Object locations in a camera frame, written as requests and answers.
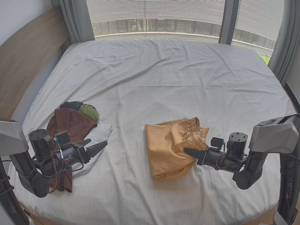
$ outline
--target folded cloth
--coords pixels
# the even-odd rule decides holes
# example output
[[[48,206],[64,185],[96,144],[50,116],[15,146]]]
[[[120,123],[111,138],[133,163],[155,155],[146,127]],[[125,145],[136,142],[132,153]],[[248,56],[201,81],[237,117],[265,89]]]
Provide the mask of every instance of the folded cloth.
[[[64,102],[63,104],[60,105],[59,108],[70,108],[74,109],[76,111],[79,111],[80,107],[82,106],[83,102]]]
[[[197,117],[145,125],[146,143],[154,180],[171,180],[187,175],[197,159],[184,148],[207,149],[208,128]]]
[[[84,147],[85,150],[89,146],[92,146],[92,145],[95,145],[97,143],[107,140],[111,131],[112,131],[112,128],[111,128],[110,124],[98,124],[97,127],[93,128],[90,131],[90,133],[84,138],[84,139],[88,139],[88,138],[91,139],[91,142],[89,142],[87,145],[85,145],[85,147]],[[84,164],[84,168],[82,170],[73,172],[72,177],[75,178],[80,175],[86,174],[91,169],[91,167],[93,166],[95,161],[98,159],[100,154],[103,152],[103,150],[104,150],[104,148],[99,153],[97,153],[94,157],[91,157],[91,160],[87,164]],[[81,168],[80,163],[76,163],[75,165],[72,166],[73,170],[77,170],[79,168]]]
[[[71,142],[75,143],[88,135],[90,130],[97,126],[92,119],[89,119],[80,112],[70,108],[55,109],[54,116],[50,119],[47,125],[47,131],[50,137],[54,138],[55,134],[62,131],[67,131],[70,134]],[[50,180],[49,186],[55,187],[55,179]],[[62,172],[57,176],[56,189],[58,191],[72,192],[72,169],[70,172]]]
[[[92,105],[83,104],[81,105],[79,112],[92,119],[94,122],[98,122],[99,113],[96,108]]]

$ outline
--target headboard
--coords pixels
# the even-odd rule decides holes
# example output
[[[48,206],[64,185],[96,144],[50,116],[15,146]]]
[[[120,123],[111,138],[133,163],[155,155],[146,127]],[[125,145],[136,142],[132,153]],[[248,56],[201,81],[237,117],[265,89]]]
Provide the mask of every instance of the headboard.
[[[30,82],[68,38],[56,6],[0,46],[0,118],[11,118]]]

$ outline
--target curtain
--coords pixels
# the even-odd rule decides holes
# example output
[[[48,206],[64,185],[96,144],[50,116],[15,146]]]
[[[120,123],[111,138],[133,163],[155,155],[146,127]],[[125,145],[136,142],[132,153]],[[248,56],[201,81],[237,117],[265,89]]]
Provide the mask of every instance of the curtain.
[[[51,0],[60,5],[70,35],[70,44],[95,40],[86,0]]]
[[[283,20],[269,68],[284,86],[300,41],[300,0],[284,0]]]

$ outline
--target mattress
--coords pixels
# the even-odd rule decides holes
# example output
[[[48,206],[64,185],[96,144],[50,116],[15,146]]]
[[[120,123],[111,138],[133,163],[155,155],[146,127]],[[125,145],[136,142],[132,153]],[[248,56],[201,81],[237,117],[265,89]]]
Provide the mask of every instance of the mattress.
[[[209,127],[208,142],[212,137],[227,141],[230,133],[250,137],[257,123],[295,114],[254,50],[159,39],[74,44],[32,104],[25,136],[46,128],[60,104],[75,100],[94,105],[99,123],[112,125],[108,145],[87,174],[73,179],[72,193],[35,197],[11,166],[10,182],[29,212],[64,225],[209,225],[243,224],[276,206],[278,154],[268,155],[261,178],[240,190],[232,173],[207,166],[195,165],[175,180],[154,181],[145,142],[145,124],[196,116]]]

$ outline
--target tan pants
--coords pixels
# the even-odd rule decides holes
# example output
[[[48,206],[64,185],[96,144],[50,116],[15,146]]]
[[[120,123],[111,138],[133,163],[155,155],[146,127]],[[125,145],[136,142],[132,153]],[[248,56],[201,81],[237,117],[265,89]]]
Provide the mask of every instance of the tan pants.
[[[187,175],[197,159],[184,148],[207,149],[208,128],[197,117],[145,125],[146,143],[154,180],[171,180]]]

